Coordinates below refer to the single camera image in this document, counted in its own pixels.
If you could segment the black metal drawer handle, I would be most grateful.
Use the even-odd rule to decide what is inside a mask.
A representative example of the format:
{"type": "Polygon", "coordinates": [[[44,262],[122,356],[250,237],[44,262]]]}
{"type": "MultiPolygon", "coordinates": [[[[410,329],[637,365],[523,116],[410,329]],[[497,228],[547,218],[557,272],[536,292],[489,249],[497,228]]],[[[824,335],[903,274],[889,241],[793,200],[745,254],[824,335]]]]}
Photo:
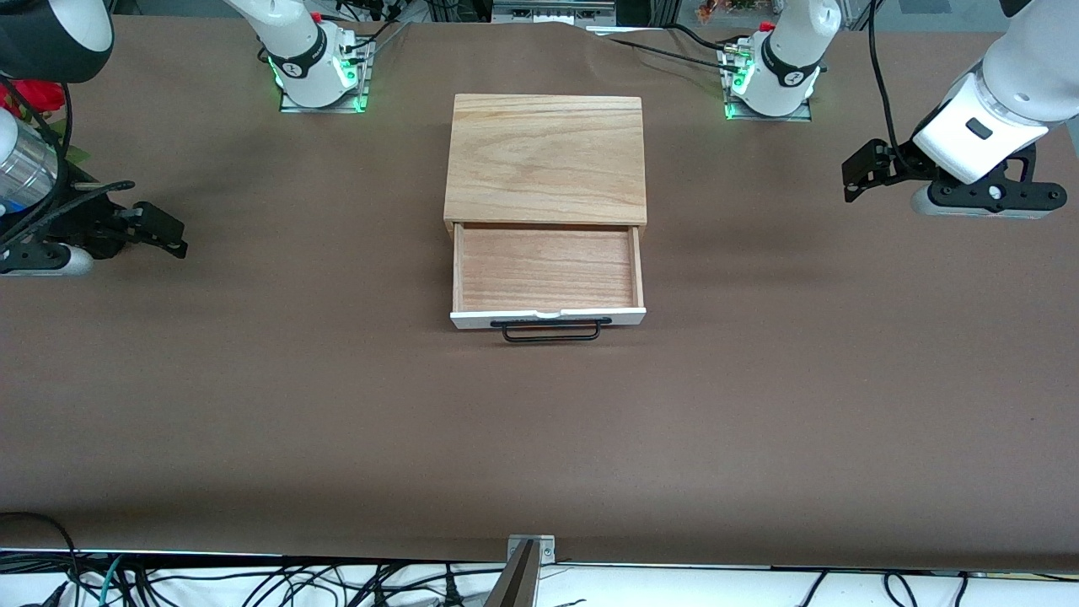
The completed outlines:
{"type": "Polygon", "coordinates": [[[610,318],[597,319],[536,319],[528,321],[492,321],[502,339],[508,343],[551,343],[596,341],[612,325],[610,318]]]}

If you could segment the white fronted wooden drawer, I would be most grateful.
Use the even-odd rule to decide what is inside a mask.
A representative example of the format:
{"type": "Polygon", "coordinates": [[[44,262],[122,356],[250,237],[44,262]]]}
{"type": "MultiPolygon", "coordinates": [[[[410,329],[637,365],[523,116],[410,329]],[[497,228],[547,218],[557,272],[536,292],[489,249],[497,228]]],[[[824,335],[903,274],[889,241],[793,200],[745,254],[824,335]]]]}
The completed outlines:
{"type": "Polygon", "coordinates": [[[613,224],[455,223],[451,322],[640,325],[640,230],[613,224]]]}

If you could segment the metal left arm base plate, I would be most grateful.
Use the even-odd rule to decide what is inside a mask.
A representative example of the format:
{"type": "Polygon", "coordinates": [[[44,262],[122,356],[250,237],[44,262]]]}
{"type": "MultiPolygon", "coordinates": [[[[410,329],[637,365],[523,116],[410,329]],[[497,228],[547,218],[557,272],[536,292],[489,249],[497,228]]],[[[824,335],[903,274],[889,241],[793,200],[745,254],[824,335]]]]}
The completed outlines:
{"type": "Polygon", "coordinates": [[[749,41],[749,38],[738,38],[735,43],[728,43],[716,51],[718,65],[733,67],[732,72],[721,74],[725,118],[729,121],[770,122],[809,122],[812,120],[812,108],[810,108],[808,99],[802,100],[802,104],[791,114],[771,116],[760,114],[739,95],[754,73],[751,50],[745,45],[749,41]]]}

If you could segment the colourful small background object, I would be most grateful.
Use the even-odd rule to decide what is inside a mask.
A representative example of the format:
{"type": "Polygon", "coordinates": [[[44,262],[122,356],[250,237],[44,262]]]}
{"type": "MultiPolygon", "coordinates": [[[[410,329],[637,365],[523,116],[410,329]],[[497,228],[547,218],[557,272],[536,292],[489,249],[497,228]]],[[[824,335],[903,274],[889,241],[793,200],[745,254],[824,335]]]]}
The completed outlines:
{"type": "Polygon", "coordinates": [[[743,17],[759,11],[759,4],[768,4],[768,0],[695,0],[694,15],[699,24],[709,24],[714,19],[743,17]]]}

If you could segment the light wooden drawer cabinet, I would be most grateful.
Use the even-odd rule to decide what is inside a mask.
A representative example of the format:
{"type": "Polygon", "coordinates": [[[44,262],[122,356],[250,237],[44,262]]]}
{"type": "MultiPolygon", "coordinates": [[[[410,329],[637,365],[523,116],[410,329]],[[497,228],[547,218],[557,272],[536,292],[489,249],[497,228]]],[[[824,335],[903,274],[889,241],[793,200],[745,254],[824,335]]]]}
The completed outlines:
{"type": "Polygon", "coordinates": [[[457,94],[443,222],[647,226],[642,100],[457,94]]]}

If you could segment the red artificial flower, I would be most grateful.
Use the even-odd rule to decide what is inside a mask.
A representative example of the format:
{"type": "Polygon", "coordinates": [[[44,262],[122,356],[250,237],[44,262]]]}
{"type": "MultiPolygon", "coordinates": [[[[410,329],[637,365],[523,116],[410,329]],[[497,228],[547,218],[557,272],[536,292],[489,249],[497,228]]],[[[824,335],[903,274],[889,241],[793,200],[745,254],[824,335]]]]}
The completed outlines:
{"type": "Polygon", "coordinates": [[[65,157],[79,165],[88,158],[88,153],[67,142],[73,134],[68,127],[70,91],[67,85],[41,80],[10,80],[10,86],[0,78],[0,108],[35,128],[46,142],[65,146],[65,157]]]}

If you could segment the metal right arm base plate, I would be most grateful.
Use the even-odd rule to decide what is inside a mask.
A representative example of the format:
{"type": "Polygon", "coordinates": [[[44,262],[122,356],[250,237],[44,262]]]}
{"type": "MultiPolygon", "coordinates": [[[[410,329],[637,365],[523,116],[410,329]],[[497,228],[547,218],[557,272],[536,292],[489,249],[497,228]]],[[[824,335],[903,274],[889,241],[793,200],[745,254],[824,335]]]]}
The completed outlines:
{"type": "Polygon", "coordinates": [[[279,91],[279,111],[283,114],[363,114],[368,107],[375,50],[374,41],[357,50],[352,50],[350,45],[340,46],[332,63],[334,77],[330,83],[340,89],[341,96],[332,104],[319,107],[304,106],[293,100],[285,88],[282,75],[274,68],[275,84],[279,91]]]}

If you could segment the grey metal box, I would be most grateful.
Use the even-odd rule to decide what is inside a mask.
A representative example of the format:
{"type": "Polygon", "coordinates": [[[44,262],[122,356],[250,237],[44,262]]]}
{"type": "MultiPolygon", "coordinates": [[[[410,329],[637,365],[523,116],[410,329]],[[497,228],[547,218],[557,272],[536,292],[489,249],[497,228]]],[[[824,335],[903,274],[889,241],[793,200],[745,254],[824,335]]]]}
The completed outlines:
{"type": "Polygon", "coordinates": [[[583,28],[615,27],[615,0],[492,0],[490,23],[546,22],[583,28]]]}

